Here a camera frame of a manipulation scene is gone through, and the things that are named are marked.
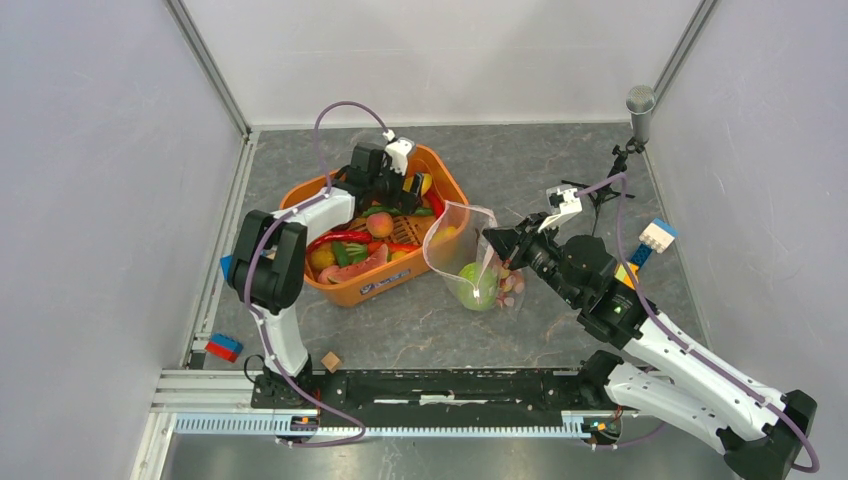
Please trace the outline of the yellow mango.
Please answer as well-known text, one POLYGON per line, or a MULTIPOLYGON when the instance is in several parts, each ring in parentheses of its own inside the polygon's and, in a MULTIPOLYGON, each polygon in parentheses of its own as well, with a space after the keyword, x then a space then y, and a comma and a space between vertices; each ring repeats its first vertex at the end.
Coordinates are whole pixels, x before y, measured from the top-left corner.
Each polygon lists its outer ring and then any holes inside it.
POLYGON ((426 195, 433 185, 433 177, 429 173, 422 174, 422 180, 420 185, 420 194, 426 195))

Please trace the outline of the orange plastic tub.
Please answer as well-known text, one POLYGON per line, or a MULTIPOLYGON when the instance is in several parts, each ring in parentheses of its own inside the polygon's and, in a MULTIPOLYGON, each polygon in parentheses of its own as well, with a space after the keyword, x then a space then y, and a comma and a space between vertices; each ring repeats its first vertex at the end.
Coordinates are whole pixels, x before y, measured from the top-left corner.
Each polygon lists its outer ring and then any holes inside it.
POLYGON ((446 204, 467 197, 440 157, 426 146, 408 158, 404 188, 421 178, 417 207, 403 214, 374 194, 356 207, 352 219, 336 221, 307 246, 304 280, 338 306, 352 307, 429 270, 425 235, 446 204))

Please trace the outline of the red cherry bunch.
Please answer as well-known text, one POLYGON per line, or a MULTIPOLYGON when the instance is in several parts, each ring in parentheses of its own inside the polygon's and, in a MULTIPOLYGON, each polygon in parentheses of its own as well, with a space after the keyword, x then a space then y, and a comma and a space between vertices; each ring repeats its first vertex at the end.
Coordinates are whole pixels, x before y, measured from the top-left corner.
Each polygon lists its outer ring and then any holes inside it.
POLYGON ((521 270, 509 270, 503 266, 495 268, 498 286, 496 305, 502 309, 518 309, 524 299, 526 280, 521 270))

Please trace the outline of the green round fruit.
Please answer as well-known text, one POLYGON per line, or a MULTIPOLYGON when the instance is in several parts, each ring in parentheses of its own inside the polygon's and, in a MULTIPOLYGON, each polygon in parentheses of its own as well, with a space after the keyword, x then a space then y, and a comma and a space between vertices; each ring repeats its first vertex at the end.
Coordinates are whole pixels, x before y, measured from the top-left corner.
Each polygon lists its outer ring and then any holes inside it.
POLYGON ((460 303, 473 311, 485 311, 495 306, 499 292, 499 276, 492 267, 469 263, 459 272, 461 281, 456 290, 460 303))

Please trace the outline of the clear zip top bag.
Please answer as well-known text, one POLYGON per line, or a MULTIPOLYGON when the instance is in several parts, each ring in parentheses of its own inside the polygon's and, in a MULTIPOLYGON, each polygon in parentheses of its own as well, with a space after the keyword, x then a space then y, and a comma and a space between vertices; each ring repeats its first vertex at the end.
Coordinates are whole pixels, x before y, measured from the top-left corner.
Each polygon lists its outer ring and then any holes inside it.
MULTIPOLYGON (((461 281, 460 270, 474 262, 494 270, 497 266, 503 266, 494 249, 482 236, 483 229, 497 225, 497 219, 489 209, 448 201, 445 203, 444 214, 427 231, 422 245, 423 258, 427 266, 444 280, 462 307, 456 296, 461 281)), ((502 309, 495 302, 493 308, 485 311, 464 308, 516 320, 522 306, 523 302, 518 309, 502 309)))

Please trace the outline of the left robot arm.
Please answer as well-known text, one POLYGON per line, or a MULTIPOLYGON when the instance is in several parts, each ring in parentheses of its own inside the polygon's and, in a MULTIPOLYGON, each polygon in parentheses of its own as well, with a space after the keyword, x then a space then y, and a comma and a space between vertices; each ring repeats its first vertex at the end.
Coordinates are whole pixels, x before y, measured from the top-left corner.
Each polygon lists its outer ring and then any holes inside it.
POLYGON ((264 364, 279 377, 275 392, 290 407, 306 405, 314 381, 302 371, 310 357, 300 336, 294 304, 304 283, 307 248, 321 235, 357 218, 372 204, 413 214, 422 203, 420 174, 409 176, 416 145, 407 138, 385 146, 359 144, 350 163, 300 203, 243 220, 226 273, 227 284, 253 316, 264 364))

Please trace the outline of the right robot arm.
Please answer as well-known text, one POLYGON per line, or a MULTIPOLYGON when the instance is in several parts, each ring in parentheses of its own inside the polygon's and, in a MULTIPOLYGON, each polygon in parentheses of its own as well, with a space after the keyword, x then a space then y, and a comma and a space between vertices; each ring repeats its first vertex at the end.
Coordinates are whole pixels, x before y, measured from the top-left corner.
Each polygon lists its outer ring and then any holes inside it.
POLYGON ((742 479, 815 473, 809 442, 817 403, 801 390, 783 393, 733 367, 685 334, 634 287, 615 278, 618 261, 602 239, 575 235, 565 244, 532 214, 483 237, 512 269, 528 268, 571 308, 597 340, 656 368, 654 383, 629 362, 598 351, 580 372, 577 392, 591 408, 610 401, 652 415, 700 439, 742 479))

